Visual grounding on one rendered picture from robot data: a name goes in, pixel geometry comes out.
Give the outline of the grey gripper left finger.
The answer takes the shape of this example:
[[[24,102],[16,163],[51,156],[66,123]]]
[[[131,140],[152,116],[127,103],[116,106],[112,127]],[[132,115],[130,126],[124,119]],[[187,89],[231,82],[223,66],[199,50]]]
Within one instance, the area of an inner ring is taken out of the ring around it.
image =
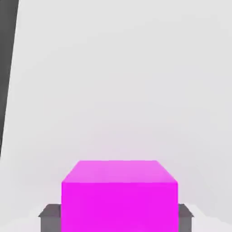
[[[32,211],[27,232],[61,232],[61,204],[49,203]]]

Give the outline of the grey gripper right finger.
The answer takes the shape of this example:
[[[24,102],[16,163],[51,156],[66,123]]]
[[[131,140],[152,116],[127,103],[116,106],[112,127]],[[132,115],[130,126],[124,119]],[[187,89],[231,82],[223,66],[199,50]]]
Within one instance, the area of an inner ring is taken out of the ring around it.
[[[200,209],[179,203],[179,232],[207,232],[207,220]]]

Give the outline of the small magenta cube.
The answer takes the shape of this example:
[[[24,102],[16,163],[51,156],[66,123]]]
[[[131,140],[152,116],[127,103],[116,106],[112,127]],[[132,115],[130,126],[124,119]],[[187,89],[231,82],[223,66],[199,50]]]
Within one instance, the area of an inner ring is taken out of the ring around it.
[[[178,232],[178,182],[154,160],[82,160],[62,181],[61,232]]]

